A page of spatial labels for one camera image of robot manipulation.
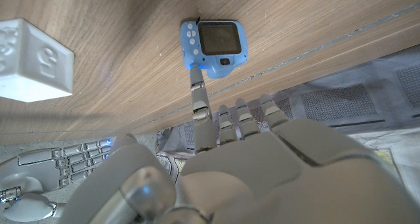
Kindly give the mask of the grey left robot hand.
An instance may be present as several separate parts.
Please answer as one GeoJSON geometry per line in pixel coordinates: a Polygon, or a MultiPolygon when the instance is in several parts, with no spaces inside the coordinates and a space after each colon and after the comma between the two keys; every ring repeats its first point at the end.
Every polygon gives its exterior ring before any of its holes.
{"type": "Polygon", "coordinates": [[[419,204],[372,150],[260,98],[261,132],[242,99],[214,124],[201,69],[190,70],[195,155],[172,180],[132,135],[75,191],[61,223],[418,223],[419,204]]]}

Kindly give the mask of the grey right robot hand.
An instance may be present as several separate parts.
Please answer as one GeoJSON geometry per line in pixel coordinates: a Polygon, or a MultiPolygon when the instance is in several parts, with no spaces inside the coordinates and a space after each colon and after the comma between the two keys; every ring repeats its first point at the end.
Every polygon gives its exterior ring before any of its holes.
{"type": "Polygon", "coordinates": [[[104,139],[62,148],[40,148],[1,162],[1,202],[23,194],[43,194],[81,181],[107,160],[112,141],[104,139]]]}

